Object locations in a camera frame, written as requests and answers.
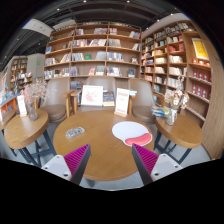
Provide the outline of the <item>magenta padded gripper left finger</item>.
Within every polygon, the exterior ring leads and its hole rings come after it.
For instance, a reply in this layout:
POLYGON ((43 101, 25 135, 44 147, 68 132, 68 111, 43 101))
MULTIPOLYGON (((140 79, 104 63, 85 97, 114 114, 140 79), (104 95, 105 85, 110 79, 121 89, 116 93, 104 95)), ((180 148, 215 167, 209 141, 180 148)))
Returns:
POLYGON ((84 145, 65 156, 56 155, 42 169, 79 185, 91 155, 90 145, 84 145))

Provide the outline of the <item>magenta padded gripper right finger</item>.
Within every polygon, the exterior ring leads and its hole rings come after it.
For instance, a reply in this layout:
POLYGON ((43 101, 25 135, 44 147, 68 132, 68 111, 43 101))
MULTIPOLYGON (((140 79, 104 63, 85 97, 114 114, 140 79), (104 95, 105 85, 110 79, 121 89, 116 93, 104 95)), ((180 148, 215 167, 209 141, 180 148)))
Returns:
POLYGON ((157 155, 137 144, 132 145, 132 155, 144 185, 150 184, 182 167, 167 154, 157 155))

